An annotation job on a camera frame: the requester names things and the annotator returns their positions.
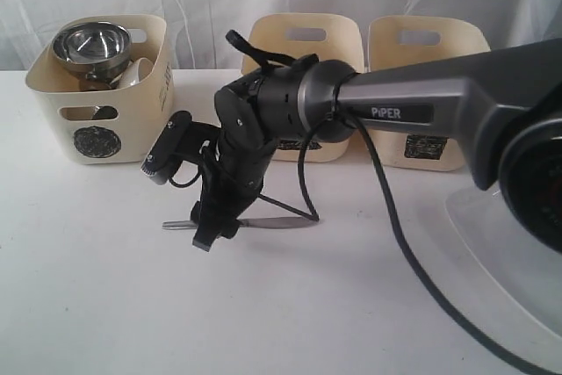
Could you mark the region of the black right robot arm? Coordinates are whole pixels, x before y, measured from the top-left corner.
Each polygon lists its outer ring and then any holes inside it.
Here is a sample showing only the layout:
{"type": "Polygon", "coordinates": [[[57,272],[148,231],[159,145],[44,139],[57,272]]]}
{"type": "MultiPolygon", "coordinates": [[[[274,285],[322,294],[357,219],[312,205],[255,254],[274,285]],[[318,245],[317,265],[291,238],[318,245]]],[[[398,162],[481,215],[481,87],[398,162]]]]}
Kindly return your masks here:
{"type": "Polygon", "coordinates": [[[561,42],[358,73],[344,61],[262,59],[214,97],[195,244],[232,237],[281,140],[347,140],[357,129],[445,137],[474,184],[498,185],[519,224],[561,248],[561,42]]]}

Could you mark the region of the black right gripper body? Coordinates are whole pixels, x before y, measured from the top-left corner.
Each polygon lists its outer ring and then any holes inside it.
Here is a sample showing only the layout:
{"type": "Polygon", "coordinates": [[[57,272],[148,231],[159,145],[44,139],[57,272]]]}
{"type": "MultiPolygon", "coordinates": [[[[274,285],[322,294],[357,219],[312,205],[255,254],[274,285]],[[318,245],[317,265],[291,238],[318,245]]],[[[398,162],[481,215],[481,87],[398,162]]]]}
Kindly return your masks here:
{"type": "Polygon", "coordinates": [[[277,149],[277,139],[257,149],[245,148],[229,133],[221,133],[212,152],[204,152],[205,175],[199,200],[199,222],[227,226],[252,205],[263,188],[265,170],[277,149]]]}

